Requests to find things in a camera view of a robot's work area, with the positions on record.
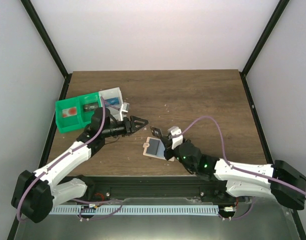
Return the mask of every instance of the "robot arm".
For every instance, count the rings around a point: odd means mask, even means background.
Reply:
[[[288,163],[276,160],[274,164],[255,165],[230,162],[230,165],[228,165],[223,158],[203,154],[189,139],[184,139],[182,135],[178,136],[182,131],[177,126],[170,128],[167,136],[163,136],[161,130],[155,127],[151,127],[151,132],[153,136],[162,141],[165,147],[165,159],[176,158],[190,174],[196,174],[205,181],[226,183],[225,189],[222,189],[225,194],[235,198],[250,196],[276,199],[287,208],[304,209],[304,194],[278,182],[258,176],[258,174],[261,174],[279,179],[305,191],[306,177]],[[244,173],[232,166],[257,175]]]
[[[88,142],[99,131],[103,119],[102,107],[95,110],[91,123],[86,126],[83,133],[68,150],[34,172],[27,170],[22,172],[17,179],[11,201],[12,206],[18,208],[20,199],[28,186],[42,173],[46,174],[29,191],[21,207],[21,212],[35,223],[42,221],[52,208],[59,204],[74,198],[83,196],[89,198],[88,196],[93,195],[92,182],[88,182],[88,179],[84,176],[73,178],[71,181],[62,184],[59,183],[74,168],[94,156],[105,145],[105,138],[132,135],[149,123],[147,120],[135,116],[130,116],[130,119],[124,117],[122,121],[117,121],[107,108],[105,108],[105,116],[102,131],[89,144],[76,149]]]

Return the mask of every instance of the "metal floor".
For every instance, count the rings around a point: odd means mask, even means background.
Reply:
[[[241,212],[249,206],[239,204]],[[236,221],[217,216],[113,216],[80,222],[75,215],[49,215],[21,224],[16,240],[299,240],[288,209],[258,199],[252,212]]]

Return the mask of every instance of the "white wall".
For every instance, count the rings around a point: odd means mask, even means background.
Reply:
[[[306,0],[289,2],[247,81],[273,158],[306,175]],[[299,215],[306,232],[306,203]]]
[[[278,0],[32,0],[67,70],[242,70]]]
[[[0,1],[0,239],[19,174],[40,161],[63,80],[21,2]]]

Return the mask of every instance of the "wooden table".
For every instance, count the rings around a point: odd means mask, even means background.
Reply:
[[[175,176],[188,175],[179,162],[143,156],[143,143],[151,137],[149,126],[166,131],[184,130],[196,118],[209,115],[221,127],[230,161],[265,164],[265,156],[248,100],[237,70],[77,71],[66,98],[120,87],[130,103],[129,115],[149,121],[129,137],[104,146],[70,175]],[[76,140],[82,130],[55,134],[50,162]],[[211,120],[201,120],[185,138],[205,154],[222,157],[219,132]]]

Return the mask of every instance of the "white container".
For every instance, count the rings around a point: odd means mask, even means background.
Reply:
[[[119,87],[115,87],[115,88],[111,88],[108,90],[102,90],[98,92],[99,95],[101,97],[103,97],[105,100],[108,99],[113,99],[113,98],[118,98],[118,104],[114,104],[113,106],[120,109],[122,104],[123,104],[123,99],[122,99],[122,93]],[[121,117],[120,117],[120,111],[111,107],[111,106],[107,106],[106,108],[108,108],[112,114],[112,116],[118,120],[118,121],[122,121]]]

